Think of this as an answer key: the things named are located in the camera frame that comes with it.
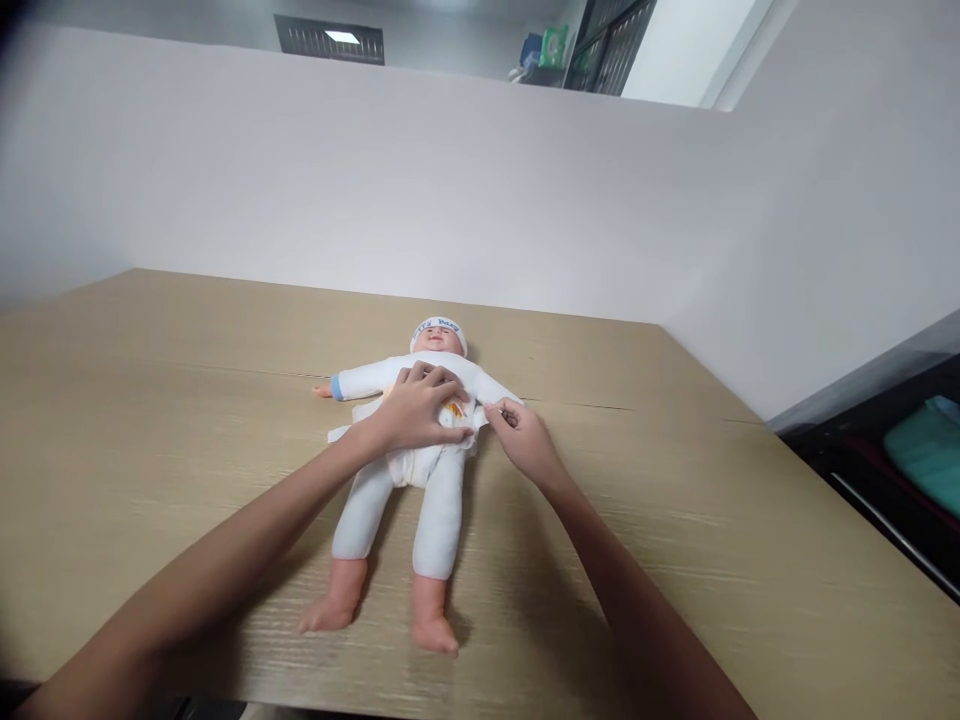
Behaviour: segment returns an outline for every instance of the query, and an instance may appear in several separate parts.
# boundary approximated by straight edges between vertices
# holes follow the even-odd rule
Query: wooden table
[[[0,319],[0,671],[48,677],[139,585],[349,418],[318,377],[461,322],[763,718],[947,718],[960,609],[662,329],[133,270]],[[495,442],[468,472],[459,660],[408,636],[397,493],[348,630],[298,637],[344,495],[178,690],[409,718],[626,715],[562,529]]]

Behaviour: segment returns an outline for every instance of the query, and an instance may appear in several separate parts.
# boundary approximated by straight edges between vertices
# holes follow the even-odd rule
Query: white knit hat
[[[463,349],[463,356],[467,356],[467,336],[463,334],[463,330],[460,329],[460,326],[457,325],[450,318],[434,317],[424,320],[420,323],[420,326],[413,333],[413,337],[410,339],[410,352],[413,352],[413,346],[417,344],[417,338],[420,337],[420,333],[426,330],[428,327],[433,327],[435,325],[442,325],[445,328],[453,330],[457,337],[460,338],[460,347]]]

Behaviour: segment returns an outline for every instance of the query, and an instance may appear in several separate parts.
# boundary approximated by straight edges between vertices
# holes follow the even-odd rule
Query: teal cloth
[[[937,395],[883,438],[894,464],[960,519],[960,405]]]

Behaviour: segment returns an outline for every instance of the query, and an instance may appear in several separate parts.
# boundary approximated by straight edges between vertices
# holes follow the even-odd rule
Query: doll face
[[[432,350],[433,352],[452,352],[455,355],[463,355],[463,348],[460,346],[460,338],[450,328],[442,325],[433,325],[424,328],[417,335],[417,342],[414,343],[413,351],[422,352]]]

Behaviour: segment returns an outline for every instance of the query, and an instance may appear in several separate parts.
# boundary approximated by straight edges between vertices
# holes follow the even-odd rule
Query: green package
[[[567,33],[569,26],[564,25],[557,30],[547,28],[543,31],[543,48],[540,50],[540,67],[563,69],[563,56],[567,49]]]

